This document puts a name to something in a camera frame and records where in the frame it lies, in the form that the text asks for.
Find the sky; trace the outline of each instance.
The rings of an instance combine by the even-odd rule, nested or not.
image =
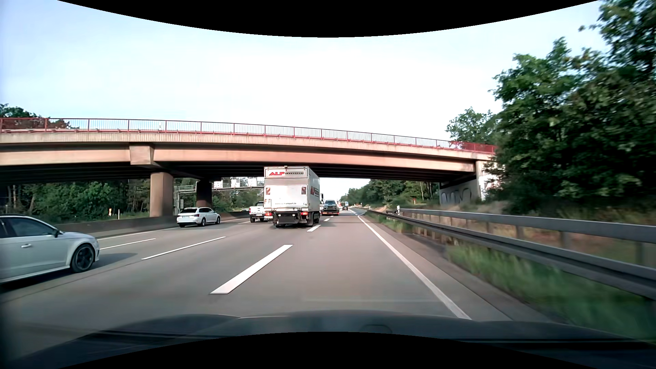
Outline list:
[[[54,118],[179,119],[449,139],[515,54],[606,49],[600,2],[408,35],[304,38],[202,30],[55,0],[0,0],[0,102]],[[322,179],[339,198],[368,179]]]

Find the car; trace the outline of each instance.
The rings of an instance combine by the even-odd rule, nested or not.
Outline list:
[[[334,200],[326,200],[321,210],[322,215],[339,215],[339,207],[337,207],[337,202]]]
[[[178,214],[176,221],[180,228],[188,225],[204,227],[207,223],[221,223],[221,215],[209,207],[187,207]]]
[[[0,215],[0,283],[71,269],[86,272],[100,260],[94,236],[64,232],[27,215]]]
[[[255,204],[255,206],[251,206],[248,209],[249,215],[251,216],[251,223],[255,223],[255,219],[260,219],[260,222],[266,222],[268,221],[266,214],[267,212],[264,210],[264,202],[259,201]]]

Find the white pickup truck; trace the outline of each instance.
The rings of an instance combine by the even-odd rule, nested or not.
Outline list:
[[[251,223],[255,223],[255,219],[260,219],[261,222],[268,221],[264,218],[264,202],[260,201],[255,206],[251,206],[248,209],[249,214],[251,215]]]

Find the concrete wall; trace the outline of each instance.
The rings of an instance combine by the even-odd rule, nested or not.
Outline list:
[[[440,189],[440,205],[455,205],[470,202],[478,198],[478,180],[457,184]]]
[[[233,211],[230,213],[220,213],[221,221],[230,219],[248,218],[248,211]],[[82,232],[94,237],[109,237],[118,234],[127,234],[133,232],[146,232],[148,230],[157,230],[164,228],[177,227],[174,215],[152,218],[134,218],[120,219],[111,221],[95,221],[83,223],[66,223],[55,225],[64,232]]]

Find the bridge railing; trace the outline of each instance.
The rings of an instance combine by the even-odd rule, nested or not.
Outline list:
[[[422,139],[357,131],[339,131],[282,125],[222,123],[155,119],[95,118],[0,118],[0,133],[58,131],[206,133],[221,135],[273,136],[299,139],[354,141],[404,146],[445,148],[494,154],[496,146],[469,142]]]

